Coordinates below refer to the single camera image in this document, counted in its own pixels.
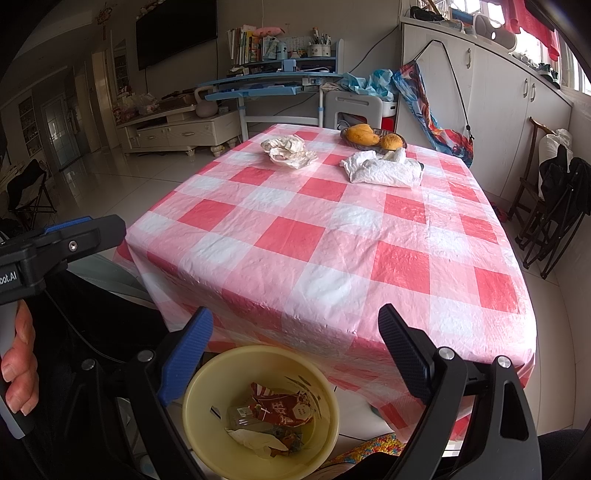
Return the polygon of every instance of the white stool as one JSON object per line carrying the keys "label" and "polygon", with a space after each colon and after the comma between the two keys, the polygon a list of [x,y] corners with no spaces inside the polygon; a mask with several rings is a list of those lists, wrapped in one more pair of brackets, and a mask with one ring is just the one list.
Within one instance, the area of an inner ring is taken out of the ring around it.
{"label": "white stool", "polygon": [[394,102],[383,102],[376,96],[333,90],[326,94],[324,126],[336,130],[339,113],[348,113],[364,117],[372,128],[382,128],[382,117],[394,116],[395,106]]}

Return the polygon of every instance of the folding chair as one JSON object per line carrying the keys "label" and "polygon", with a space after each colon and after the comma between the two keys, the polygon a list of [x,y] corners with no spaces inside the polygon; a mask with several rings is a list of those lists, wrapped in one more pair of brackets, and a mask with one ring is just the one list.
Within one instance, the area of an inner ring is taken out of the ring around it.
{"label": "folding chair", "polygon": [[[536,122],[532,117],[530,117],[529,120],[534,126],[534,130],[531,135],[530,156],[527,159],[527,164],[525,165],[524,174],[521,178],[519,178],[519,182],[520,182],[519,190],[517,190],[517,194],[515,195],[515,200],[513,200],[513,205],[511,205],[511,208],[508,213],[509,220],[511,220],[511,218],[513,217],[513,214],[515,214],[515,216],[517,217],[517,221],[519,222],[519,225],[521,227],[520,232],[518,233],[517,237],[515,238],[515,241],[521,247],[521,249],[524,248],[522,246],[522,244],[524,242],[527,242],[527,240],[529,238],[529,234],[527,233],[528,230],[530,230],[530,228],[536,227],[536,224],[534,223],[535,220],[539,219],[539,217],[541,215],[543,215],[543,213],[546,210],[545,201],[543,201],[543,199],[540,198],[540,195],[538,193],[538,184],[537,184],[538,177],[536,176],[535,183],[531,183],[528,181],[528,178],[530,176],[530,170],[531,170],[531,162],[534,159],[534,151],[535,151],[535,146],[536,146],[536,142],[537,142],[538,129],[541,129],[542,131],[544,131],[544,133],[546,135],[549,135],[549,134],[555,135],[556,134],[554,131],[552,131],[547,126]],[[524,192],[527,192],[535,200],[535,206],[533,208],[530,208],[527,205],[520,203],[521,196],[524,194]],[[529,216],[524,220],[518,209],[522,209],[525,212],[529,213]]]}
{"label": "folding chair", "polygon": [[[35,228],[35,220],[39,213],[57,213],[49,197],[46,180],[47,172],[33,158],[21,174],[8,182],[8,210],[18,217],[27,230]],[[41,205],[43,194],[49,205]]]}
{"label": "folding chair", "polygon": [[[591,166],[581,158],[572,159],[568,166],[566,148],[560,145],[557,157],[540,165],[540,173],[546,210],[540,215],[536,229],[520,247],[530,247],[523,260],[525,268],[536,260],[548,257],[540,272],[541,277],[546,278],[569,246],[584,215],[591,213]],[[564,243],[571,229],[572,233]],[[539,244],[540,249],[532,254],[535,244]],[[563,247],[553,261],[561,245]]]}

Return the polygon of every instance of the drawer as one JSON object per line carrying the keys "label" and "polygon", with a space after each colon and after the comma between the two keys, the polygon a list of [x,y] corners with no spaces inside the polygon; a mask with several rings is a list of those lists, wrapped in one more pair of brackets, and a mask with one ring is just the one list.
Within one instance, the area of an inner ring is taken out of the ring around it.
{"label": "drawer", "polygon": [[165,128],[159,127],[139,130],[138,137],[141,148],[168,147],[168,137],[166,136]]}
{"label": "drawer", "polygon": [[168,135],[168,142],[172,147],[216,145],[213,122],[173,125],[172,127],[167,127],[166,134]]}

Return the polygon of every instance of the blue gripper pad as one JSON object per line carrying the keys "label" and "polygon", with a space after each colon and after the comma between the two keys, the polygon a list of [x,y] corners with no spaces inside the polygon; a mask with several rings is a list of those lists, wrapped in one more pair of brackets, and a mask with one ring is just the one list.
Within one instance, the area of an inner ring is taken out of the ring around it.
{"label": "blue gripper pad", "polygon": [[189,320],[183,336],[162,367],[158,399],[165,407],[185,393],[212,333],[212,312],[200,308]]}

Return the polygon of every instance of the television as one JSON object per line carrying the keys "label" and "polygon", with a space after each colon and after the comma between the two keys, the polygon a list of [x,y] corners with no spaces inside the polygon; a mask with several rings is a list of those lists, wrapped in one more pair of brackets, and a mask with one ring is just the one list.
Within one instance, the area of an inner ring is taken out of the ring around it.
{"label": "television", "polygon": [[217,0],[166,0],[135,23],[138,67],[217,39]]}

